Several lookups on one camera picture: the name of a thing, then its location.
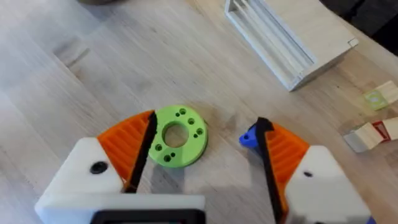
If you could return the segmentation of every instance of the wooden table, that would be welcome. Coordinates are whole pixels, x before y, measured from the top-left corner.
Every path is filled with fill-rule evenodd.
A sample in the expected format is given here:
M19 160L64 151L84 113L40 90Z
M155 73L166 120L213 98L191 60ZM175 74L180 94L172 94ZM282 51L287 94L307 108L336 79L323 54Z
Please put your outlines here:
M354 28L344 62L289 93L229 23L223 0L0 6L0 217L40 223L34 203L76 141L171 104L195 108L209 145L185 169L150 159L142 193L204 194L208 223L273 223L261 160L238 137L263 116L328 147L380 224L398 220L398 149L355 154L341 134L380 112L362 94L397 81L398 59Z

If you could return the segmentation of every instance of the green sticker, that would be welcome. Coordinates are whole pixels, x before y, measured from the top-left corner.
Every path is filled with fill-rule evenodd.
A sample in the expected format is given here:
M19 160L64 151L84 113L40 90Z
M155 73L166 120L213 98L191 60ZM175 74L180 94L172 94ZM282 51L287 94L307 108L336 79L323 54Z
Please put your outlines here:
M371 108L375 111L388 106L387 100L384 99L383 95L378 90L372 90L365 93L364 97Z
M173 105L157 110L157 134L149 149L149 156L166 167L185 167L195 162L206 149L208 132L203 118L193 109ZM164 141L165 132L175 124L188 130L188 139L180 147L170 147Z

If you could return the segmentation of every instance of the black edge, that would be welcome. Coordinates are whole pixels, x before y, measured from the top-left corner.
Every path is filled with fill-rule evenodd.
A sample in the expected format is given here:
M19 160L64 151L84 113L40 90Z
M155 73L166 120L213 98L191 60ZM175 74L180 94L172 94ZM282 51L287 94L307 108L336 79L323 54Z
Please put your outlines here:
M256 137L259 145L259 152L262 160L264 162L264 170L266 172L267 185L268 185L268 193L271 199L272 209L274 211L274 218L276 223L280 223L283 217L282 204L279 198L278 188L275 182L274 173L271 167L271 161L269 158L267 140L265 137L265 133L267 131L273 131L274 127L272 123L265 118L258 118L256 123Z
M102 210L94 214L90 224L176 222L205 224L206 214L196 209L170 210Z
M142 171L144 170L145 163L147 162L150 145L152 144L157 127L157 117L153 112L149 117L149 124L145 131L144 139L142 140L141 147L139 149L138 158L134 170L132 171L130 183L124 189L124 193L134 194L137 192L139 181L141 180Z

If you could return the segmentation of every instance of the blue object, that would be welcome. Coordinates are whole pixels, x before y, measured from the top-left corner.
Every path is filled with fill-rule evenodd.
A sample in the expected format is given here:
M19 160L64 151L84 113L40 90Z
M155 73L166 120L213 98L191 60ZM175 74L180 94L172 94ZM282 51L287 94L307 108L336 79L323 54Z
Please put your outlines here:
M368 220L368 222L366 224L377 224L377 223L373 217L370 217L370 219Z
M255 148L258 147L256 137L256 125L253 125L246 133L239 137L239 143L244 147Z

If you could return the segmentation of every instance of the green ring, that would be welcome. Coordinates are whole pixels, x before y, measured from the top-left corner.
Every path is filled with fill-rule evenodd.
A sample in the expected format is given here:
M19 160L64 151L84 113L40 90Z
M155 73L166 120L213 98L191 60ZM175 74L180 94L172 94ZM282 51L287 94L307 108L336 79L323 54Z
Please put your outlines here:
M206 149L208 131L203 118L193 109L172 105L157 110L155 138L149 156L166 167L185 167L195 162ZM164 134L171 125L181 124L188 130L188 139L180 147L170 147L164 142Z

